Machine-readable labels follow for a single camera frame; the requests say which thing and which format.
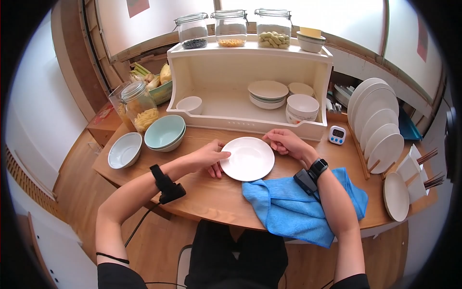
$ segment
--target black pants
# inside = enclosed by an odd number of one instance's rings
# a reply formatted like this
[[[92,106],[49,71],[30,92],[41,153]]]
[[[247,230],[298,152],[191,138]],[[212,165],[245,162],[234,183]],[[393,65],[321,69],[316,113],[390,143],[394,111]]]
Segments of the black pants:
[[[232,252],[240,252],[238,260]],[[227,279],[246,279],[277,289],[287,267],[284,240],[269,232],[245,230],[234,242],[229,226],[202,220],[191,250],[188,288],[207,288]]]

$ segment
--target person's left hand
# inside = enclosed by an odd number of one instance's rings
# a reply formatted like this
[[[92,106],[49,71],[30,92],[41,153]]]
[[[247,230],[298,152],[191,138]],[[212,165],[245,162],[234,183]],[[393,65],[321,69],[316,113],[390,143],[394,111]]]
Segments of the person's left hand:
[[[230,152],[221,151],[223,146],[225,146],[223,142],[214,140],[213,142],[208,143],[195,152],[187,155],[190,163],[192,164],[192,170],[196,172],[204,167],[207,169],[212,178],[215,176],[221,178],[223,169],[221,168],[219,161],[231,156]]]

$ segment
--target peanuts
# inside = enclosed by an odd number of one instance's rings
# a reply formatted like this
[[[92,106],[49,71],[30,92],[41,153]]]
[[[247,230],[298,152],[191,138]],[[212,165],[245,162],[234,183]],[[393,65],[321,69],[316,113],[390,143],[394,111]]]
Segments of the peanuts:
[[[221,47],[243,47],[245,40],[242,39],[224,39],[218,40],[218,45]]]
[[[262,32],[258,35],[258,45],[260,47],[287,49],[290,46],[290,36],[279,34],[276,31]]]

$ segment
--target microfiber cloth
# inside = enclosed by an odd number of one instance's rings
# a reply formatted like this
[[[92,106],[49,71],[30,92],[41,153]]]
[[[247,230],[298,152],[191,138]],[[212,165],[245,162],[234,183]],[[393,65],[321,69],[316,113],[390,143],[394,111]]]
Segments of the microfiber cloth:
[[[368,201],[366,192],[351,183],[344,167],[332,172],[350,196],[358,220],[363,219]],[[245,182],[242,193],[270,233],[330,248],[334,233],[321,204],[305,193],[293,178]]]

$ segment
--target glass jar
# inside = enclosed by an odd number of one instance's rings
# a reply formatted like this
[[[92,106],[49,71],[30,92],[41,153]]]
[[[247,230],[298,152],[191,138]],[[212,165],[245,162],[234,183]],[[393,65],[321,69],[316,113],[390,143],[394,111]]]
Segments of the glass jar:
[[[207,46],[207,13],[194,13],[175,19],[178,35],[184,49],[204,48]]]
[[[215,18],[215,37],[221,47],[243,47],[247,41],[247,14],[245,10],[218,10]]]
[[[290,46],[292,21],[290,11],[283,9],[256,9],[258,46],[287,49]]]
[[[132,121],[125,113],[124,104],[121,102],[122,99],[122,90],[131,84],[131,81],[127,81],[119,85],[111,94],[109,95],[109,101],[112,103],[112,106],[116,110],[117,114],[119,115],[120,119],[122,120],[123,124],[127,127],[129,131],[136,131],[135,127],[133,126]]]
[[[149,126],[159,118],[157,106],[151,98],[144,81],[126,86],[121,92],[121,103],[136,131],[144,134]]]

